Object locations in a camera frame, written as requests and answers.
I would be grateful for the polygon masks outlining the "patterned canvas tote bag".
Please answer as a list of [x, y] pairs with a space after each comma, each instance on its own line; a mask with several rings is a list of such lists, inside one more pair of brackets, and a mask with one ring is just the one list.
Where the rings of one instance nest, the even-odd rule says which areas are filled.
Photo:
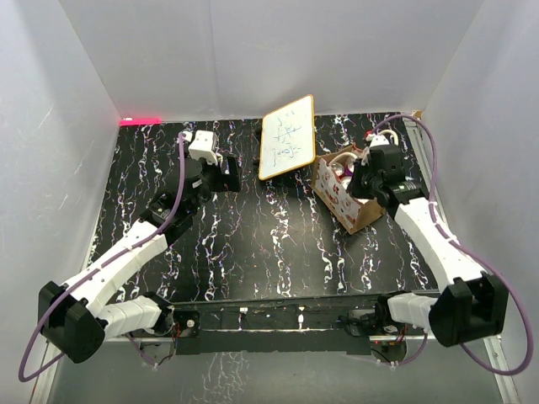
[[[337, 152], [317, 156], [312, 165], [313, 192], [350, 235], [377, 221], [385, 213], [374, 199], [354, 198], [340, 183], [342, 177], [351, 177], [351, 163], [360, 157], [361, 153], [362, 150], [352, 144]], [[332, 170], [331, 164], [334, 162], [344, 166], [343, 176], [338, 177]]]

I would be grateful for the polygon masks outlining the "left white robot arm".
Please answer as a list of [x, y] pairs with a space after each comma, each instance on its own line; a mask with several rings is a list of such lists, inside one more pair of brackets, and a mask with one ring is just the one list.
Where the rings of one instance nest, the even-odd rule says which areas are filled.
[[178, 176], [155, 195], [130, 230], [92, 265], [63, 284], [44, 285], [38, 297], [40, 334], [73, 363], [92, 357], [103, 342], [145, 330], [173, 328], [172, 306], [154, 292], [118, 304], [113, 295], [146, 263], [169, 249], [192, 225], [203, 203], [241, 188], [237, 157], [216, 165], [187, 157]]

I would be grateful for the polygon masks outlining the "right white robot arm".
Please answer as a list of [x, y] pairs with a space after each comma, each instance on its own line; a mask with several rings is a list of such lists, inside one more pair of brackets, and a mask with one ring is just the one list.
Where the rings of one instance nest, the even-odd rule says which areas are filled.
[[444, 237], [426, 187], [406, 178], [398, 146], [373, 146], [356, 160], [347, 191], [386, 209], [418, 248], [440, 292], [437, 298], [404, 291], [380, 296], [375, 321], [382, 332], [393, 334], [406, 323], [433, 333], [445, 347], [502, 332], [508, 289]]

